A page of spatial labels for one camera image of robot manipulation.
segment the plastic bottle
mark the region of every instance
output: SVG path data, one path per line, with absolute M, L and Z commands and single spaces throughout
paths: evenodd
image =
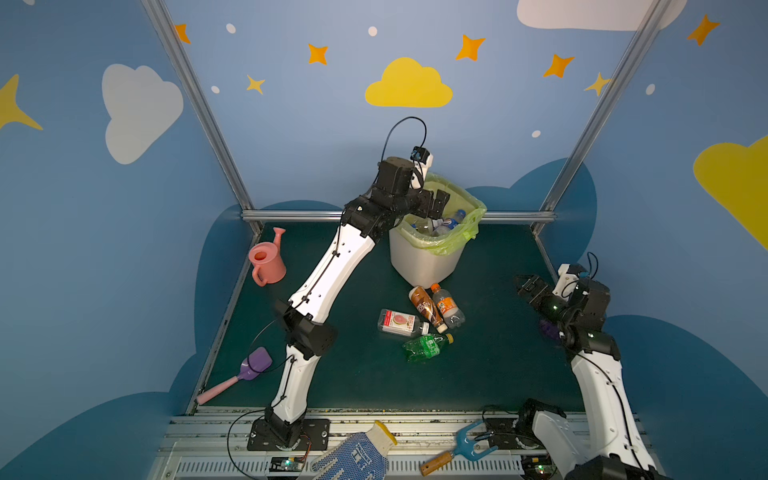
M 406 351 L 406 359 L 409 362 L 420 362 L 439 355 L 442 349 L 449 343 L 453 343 L 453 335 L 423 335 L 418 339 L 407 341 L 402 348 Z
M 440 285 L 437 283 L 433 283 L 430 288 L 432 289 L 432 299 L 435 301 L 438 310 L 440 310 L 445 324 L 452 329 L 460 327 L 467 318 L 464 316 L 464 312 L 456 305 L 451 293 L 444 288 L 440 288 Z
M 442 224 L 439 227 L 435 228 L 432 231 L 432 236 L 440 237 L 441 235 L 445 235 L 451 230 L 453 230 L 453 227 L 455 227 L 456 225 L 458 225 L 458 223 L 456 223 L 456 220 L 453 220 L 452 218 L 446 218 L 442 221 Z
M 419 322 L 416 319 L 416 315 L 395 312 L 385 308 L 379 314 L 379 330 L 413 338 L 419 335 L 426 335 L 429 332 L 429 324 L 427 322 Z
M 442 321 L 440 312 L 437 310 L 435 302 L 432 302 L 432 298 L 429 296 L 423 286 L 415 286 L 408 292 L 408 298 L 411 299 L 411 303 L 416 309 L 426 318 L 429 322 L 435 326 L 438 333 L 443 333 L 448 329 L 445 322 Z
M 442 225 L 442 220 L 433 220 L 431 218 L 419 218 L 416 222 L 411 223 L 411 227 L 415 228 L 422 235 L 432 235 L 435 227 L 439 225 Z
M 467 217 L 467 212 L 465 212 L 462 209 L 458 209 L 455 214 L 450 216 L 450 218 L 452 218 L 453 220 L 456 220 L 456 223 L 463 222 L 466 217 Z

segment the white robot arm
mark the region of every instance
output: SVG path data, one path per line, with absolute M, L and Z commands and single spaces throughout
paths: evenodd
M 539 276 L 525 277 L 518 294 L 557 325 L 589 423 L 589 445 L 579 439 L 559 408 L 529 399 L 518 431 L 541 440 L 566 480 L 670 480 L 657 470 L 634 423 L 614 338 L 602 331 L 608 288 L 580 265 L 563 264 L 552 288 Z
M 328 312 L 349 275 L 406 214 L 442 217 L 450 195 L 423 188 L 432 161 L 425 148 L 414 147 L 410 160 L 389 157 L 380 162 L 369 192 L 344 207 L 333 242 L 310 277 L 290 297 L 282 317 L 283 328 L 289 332 L 283 377 L 275 399 L 264 412 L 277 445 L 290 448 L 299 440 L 317 362 L 336 339 L 336 330 L 325 324 Z

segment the work glove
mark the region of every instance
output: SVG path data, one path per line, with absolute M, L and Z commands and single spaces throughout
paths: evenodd
M 383 480 L 386 454 L 397 445 L 395 436 L 376 420 L 368 432 L 353 433 L 341 445 L 312 464 L 314 480 Z

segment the green plastic bottle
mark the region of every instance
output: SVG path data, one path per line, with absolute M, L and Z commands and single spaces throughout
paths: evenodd
M 438 333 L 436 335 L 422 335 L 419 338 L 409 340 L 402 348 L 406 350 L 406 359 L 409 362 L 421 362 L 439 355 L 440 351 L 449 343 L 453 343 L 453 335 Z

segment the watering can handle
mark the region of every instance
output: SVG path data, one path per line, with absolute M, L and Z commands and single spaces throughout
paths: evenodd
M 257 264 L 253 266 L 253 273 L 251 275 L 253 276 L 253 281 L 256 282 L 256 285 L 258 286 L 265 286 L 266 280 L 262 280 L 259 276 L 259 270 L 261 270 L 261 265 Z
M 426 477 L 443 465 L 451 463 L 451 460 L 453 460 L 453 452 L 445 452 L 440 456 L 433 458 L 429 462 L 426 462 L 424 465 L 419 467 L 422 471 L 422 476 Z

